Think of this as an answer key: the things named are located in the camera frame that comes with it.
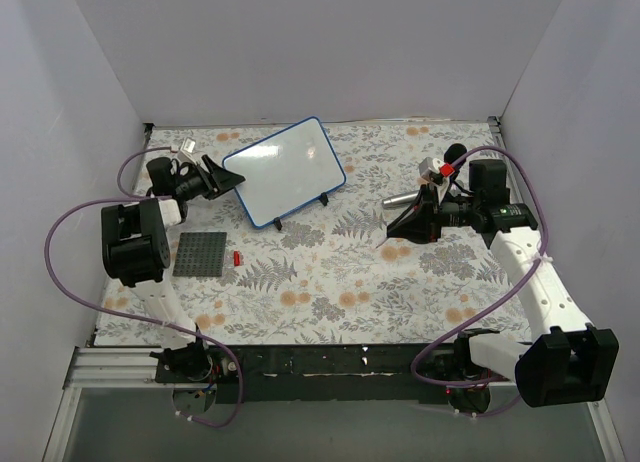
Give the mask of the blue framed whiteboard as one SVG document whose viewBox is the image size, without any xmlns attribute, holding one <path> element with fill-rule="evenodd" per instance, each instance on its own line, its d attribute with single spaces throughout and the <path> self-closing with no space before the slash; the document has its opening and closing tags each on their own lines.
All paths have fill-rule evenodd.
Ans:
<svg viewBox="0 0 640 462">
<path fill-rule="evenodd" d="M 262 229 L 318 201 L 347 181 L 321 121 L 312 116 L 252 143 L 223 161 L 245 181 L 235 191 L 251 224 Z"/>
</svg>

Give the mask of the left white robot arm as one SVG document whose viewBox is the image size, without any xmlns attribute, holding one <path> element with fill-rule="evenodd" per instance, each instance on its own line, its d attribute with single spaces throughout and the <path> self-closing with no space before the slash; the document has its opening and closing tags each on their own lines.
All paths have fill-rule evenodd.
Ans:
<svg viewBox="0 0 640 462">
<path fill-rule="evenodd" d="M 146 164 L 150 196 L 101 209 L 103 265 L 108 276 L 141 300 L 159 322 L 161 347 L 179 350 L 196 342 L 197 324 L 182 308 L 169 280 L 171 250 L 166 231 L 186 220 L 188 202 L 214 200 L 246 181 L 216 164 L 158 157 Z"/>
</svg>

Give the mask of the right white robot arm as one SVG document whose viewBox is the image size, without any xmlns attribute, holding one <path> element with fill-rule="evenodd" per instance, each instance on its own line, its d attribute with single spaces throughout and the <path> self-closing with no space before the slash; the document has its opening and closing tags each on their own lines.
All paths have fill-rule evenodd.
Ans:
<svg viewBox="0 0 640 462">
<path fill-rule="evenodd" d="M 427 244 L 444 228 L 472 228 L 506 272 L 531 332 L 531 343 L 521 344 L 492 329 L 462 330 L 452 355 L 460 382 L 500 376 L 530 407 L 602 400 L 619 342 L 612 330 L 595 327 L 566 290 L 533 212 L 510 199 L 506 164 L 471 161 L 470 192 L 459 195 L 450 192 L 459 172 L 454 165 L 428 157 L 419 171 L 425 182 L 388 236 Z"/>
</svg>

